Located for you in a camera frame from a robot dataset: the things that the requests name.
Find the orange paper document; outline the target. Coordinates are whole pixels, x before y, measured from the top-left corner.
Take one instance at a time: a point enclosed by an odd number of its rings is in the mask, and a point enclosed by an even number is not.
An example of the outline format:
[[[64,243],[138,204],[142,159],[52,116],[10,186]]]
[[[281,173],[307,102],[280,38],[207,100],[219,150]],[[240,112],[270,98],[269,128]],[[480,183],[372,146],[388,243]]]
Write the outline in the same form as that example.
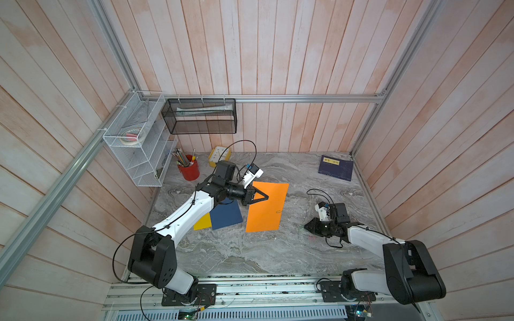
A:
[[[284,209],[289,184],[254,182],[253,186],[265,192],[269,200],[249,206],[246,233],[278,230],[282,214],[275,211]]]

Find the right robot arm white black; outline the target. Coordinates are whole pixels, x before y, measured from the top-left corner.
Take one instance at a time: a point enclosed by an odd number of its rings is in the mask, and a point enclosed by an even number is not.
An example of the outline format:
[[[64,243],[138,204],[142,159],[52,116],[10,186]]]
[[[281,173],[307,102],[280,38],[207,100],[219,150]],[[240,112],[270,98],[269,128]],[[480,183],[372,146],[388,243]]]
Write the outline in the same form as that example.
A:
[[[357,302],[391,296],[399,304],[442,299],[446,286],[426,246],[418,241],[396,239],[352,221],[344,203],[316,204],[317,216],[304,228],[313,235],[358,246],[384,262],[384,271],[366,268],[345,270],[338,282],[323,278],[316,285],[325,302]]]

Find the blue paper document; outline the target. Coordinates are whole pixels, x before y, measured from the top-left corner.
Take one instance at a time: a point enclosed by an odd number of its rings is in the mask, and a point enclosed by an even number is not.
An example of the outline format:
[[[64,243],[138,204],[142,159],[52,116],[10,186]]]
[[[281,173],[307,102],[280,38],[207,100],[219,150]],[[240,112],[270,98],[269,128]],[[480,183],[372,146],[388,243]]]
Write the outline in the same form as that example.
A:
[[[234,200],[223,201],[210,211],[211,228],[219,230],[243,222],[239,204]]]

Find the yellow paper document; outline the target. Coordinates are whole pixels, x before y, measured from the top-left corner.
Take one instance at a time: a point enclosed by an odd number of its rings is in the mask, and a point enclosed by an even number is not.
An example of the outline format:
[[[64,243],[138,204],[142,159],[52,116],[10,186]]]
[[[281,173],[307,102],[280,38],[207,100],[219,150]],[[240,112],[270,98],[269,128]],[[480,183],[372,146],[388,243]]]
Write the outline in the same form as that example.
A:
[[[210,213],[207,213],[204,216],[202,216],[195,223],[194,230],[195,231],[199,231],[199,230],[204,230],[204,229],[208,229],[208,228],[211,228],[211,227],[212,227],[212,223],[211,223]]]

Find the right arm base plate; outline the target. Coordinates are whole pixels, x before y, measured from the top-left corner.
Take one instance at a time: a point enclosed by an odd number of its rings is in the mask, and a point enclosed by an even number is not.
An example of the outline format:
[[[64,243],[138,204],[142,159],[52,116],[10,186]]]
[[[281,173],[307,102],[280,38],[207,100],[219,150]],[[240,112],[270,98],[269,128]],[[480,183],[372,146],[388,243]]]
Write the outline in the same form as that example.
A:
[[[363,292],[356,290],[346,282],[321,279],[317,282],[317,290],[321,293],[325,303],[333,302],[374,302],[374,292]]]

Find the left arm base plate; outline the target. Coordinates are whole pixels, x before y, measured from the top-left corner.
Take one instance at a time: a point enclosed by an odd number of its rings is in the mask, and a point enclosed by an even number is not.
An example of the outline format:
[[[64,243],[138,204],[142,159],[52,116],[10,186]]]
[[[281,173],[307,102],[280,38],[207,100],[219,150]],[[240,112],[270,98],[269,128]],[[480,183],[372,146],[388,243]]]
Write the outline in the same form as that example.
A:
[[[192,308],[209,307],[216,303],[216,284],[193,284],[186,294],[180,294],[176,291],[165,289],[162,306],[179,306]]]

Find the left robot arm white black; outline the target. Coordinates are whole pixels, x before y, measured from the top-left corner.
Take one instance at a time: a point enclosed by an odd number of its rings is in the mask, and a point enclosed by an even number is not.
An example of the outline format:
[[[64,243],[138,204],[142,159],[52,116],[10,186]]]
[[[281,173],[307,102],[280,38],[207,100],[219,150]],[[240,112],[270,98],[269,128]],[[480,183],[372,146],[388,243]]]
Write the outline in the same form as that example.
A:
[[[185,295],[194,286],[195,278],[178,267],[176,246],[205,214],[225,199],[239,201],[243,206],[269,199],[252,186],[263,170],[254,163],[247,166],[241,182],[234,182],[236,165],[218,162],[214,172],[199,183],[192,196],[175,212],[153,227],[142,226],[135,233],[128,270],[156,288]]]

